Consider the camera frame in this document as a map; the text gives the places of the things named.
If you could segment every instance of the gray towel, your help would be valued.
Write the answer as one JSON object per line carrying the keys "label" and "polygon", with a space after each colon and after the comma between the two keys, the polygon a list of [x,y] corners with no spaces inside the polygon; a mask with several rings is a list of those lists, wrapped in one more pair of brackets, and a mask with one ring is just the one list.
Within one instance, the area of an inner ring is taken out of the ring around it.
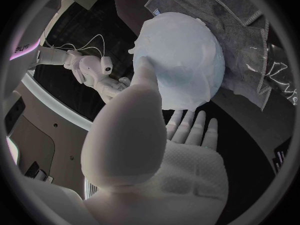
{"label": "gray towel", "polygon": [[261,110],[272,88],[264,81],[269,22],[249,0],[149,0],[154,15],[177,12],[199,18],[216,36],[225,58],[222,87],[243,95]]}

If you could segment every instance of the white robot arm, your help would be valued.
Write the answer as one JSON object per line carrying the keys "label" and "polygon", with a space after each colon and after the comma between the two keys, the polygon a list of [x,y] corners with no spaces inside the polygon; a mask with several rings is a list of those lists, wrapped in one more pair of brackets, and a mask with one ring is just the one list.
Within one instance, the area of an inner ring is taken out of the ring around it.
{"label": "white robot arm", "polygon": [[112,98],[130,86],[131,81],[122,77],[119,81],[109,75],[113,70],[113,63],[109,56],[84,56],[77,50],[64,51],[53,47],[39,47],[37,61],[32,64],[63,65],[72,70],[80,84],[94,88],[102,100],[107,104]]}

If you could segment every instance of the crumpled plastic bag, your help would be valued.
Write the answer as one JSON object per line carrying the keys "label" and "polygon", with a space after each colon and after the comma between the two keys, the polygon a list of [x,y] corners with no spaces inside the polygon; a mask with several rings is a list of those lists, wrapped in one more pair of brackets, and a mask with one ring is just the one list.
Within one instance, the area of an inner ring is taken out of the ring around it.
{"label": "crumpled plastic bag", "polygon": [[213,33],[200,19],[178,12],[144,22],[133,68],[145,56],[153,64],[163,110],[190,110],[209,102],[221,86],[225,60]]}

